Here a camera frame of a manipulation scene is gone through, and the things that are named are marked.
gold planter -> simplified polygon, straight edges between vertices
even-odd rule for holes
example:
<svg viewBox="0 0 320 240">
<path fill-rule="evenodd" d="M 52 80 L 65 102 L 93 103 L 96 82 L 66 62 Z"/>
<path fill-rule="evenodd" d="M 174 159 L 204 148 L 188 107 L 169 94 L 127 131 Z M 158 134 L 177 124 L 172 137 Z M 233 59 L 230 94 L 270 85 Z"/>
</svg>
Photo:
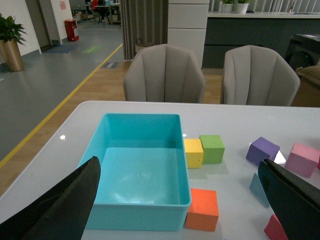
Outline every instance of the gold planter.
<svg viewBox="0 0 320 240">
<path fill-rule="evenodd" d="M 1 40 L 0 52 L 10 72 L 18 72 L 25 69 L 17 41 L 11 40 L 4 42 L 3 40 Z"/>
</svg>

cyan plastic bin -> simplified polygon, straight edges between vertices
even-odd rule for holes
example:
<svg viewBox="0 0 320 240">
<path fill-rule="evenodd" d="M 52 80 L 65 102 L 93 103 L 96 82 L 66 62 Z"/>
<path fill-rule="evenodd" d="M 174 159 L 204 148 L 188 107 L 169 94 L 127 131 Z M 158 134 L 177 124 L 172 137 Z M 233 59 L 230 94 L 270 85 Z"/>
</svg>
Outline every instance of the cyan plastic bin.
<svg viewBox="0 0 320 240">
<path fill-rule="evenodd" d="M 178 115 L 105 114 L 79 166 L 92 156 L 101 177 L 87 229 L 183 227 L 191 194 Z"/>
</svg>

potted plant on counter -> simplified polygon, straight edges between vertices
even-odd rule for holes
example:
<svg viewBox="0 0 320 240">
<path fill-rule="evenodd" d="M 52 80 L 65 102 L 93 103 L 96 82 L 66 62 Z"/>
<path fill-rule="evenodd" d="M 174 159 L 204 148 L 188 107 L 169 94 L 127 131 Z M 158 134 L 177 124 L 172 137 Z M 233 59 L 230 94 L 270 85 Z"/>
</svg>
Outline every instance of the potted plant on counter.
<svg viewBox="0 0 320 240">
<path fill-rule="evenodd" d="M 235 12 L 237 14 L 245 14 L 249 7 L 249 1 L 250 0 L 237 0 L 236 6 L 235 6 Z"/>
<path fill-rule="evenodd" d="M 12 16 L 4 18 L 0 13 L 0 52 L 11 72 L 25 68 L 18 48 L 18 43 L 23 44 L 25 41 L 21 35 L 25 34 L 23 29 L 21 24 L 15 23 Z"/>
<path fill-rule="evenodd" d="M 233 7 L 234 7 L 234 0 L 222 0 L 221 12 L 231 13 Z"/>
</svg>

wicker basket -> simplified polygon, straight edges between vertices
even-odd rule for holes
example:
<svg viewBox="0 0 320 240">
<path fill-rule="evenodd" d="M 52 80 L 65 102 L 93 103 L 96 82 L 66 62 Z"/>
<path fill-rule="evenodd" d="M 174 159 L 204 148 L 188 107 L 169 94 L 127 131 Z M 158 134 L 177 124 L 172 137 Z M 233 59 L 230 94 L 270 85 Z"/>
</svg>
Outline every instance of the wicker basket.
<svg viewBox="0 0 320 240">
<path fill-rule="evenodd" d="M 147 48 L 147 47 L 151 47 L 151 46 L 154 46 L 154 45 L 157 45 L 156 43 L 154 42 L 145 42 L 142 41 L 142 39 L 139 37 L 137 40 L 136 40 L 136 43 L 135 43 L 135 52 L 139 52 L 141 49 L 144 49 L 144 48 Z"/>
</svg>

red trash can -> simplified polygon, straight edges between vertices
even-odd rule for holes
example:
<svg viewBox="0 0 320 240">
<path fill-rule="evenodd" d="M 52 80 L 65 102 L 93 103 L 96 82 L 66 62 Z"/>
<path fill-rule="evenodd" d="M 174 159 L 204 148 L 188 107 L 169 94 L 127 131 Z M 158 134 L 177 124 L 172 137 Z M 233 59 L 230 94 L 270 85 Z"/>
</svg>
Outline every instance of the red trash can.
<svg viewBox="0 0 320 240">
<path fill-rule="evenodd" d="M 66 35 L 69 42 L 75 42 L 79 40 L 77 22 L 73 19 L 68 19 L 64 21 L 64 26 L 66 30 Z"/>
</svg>

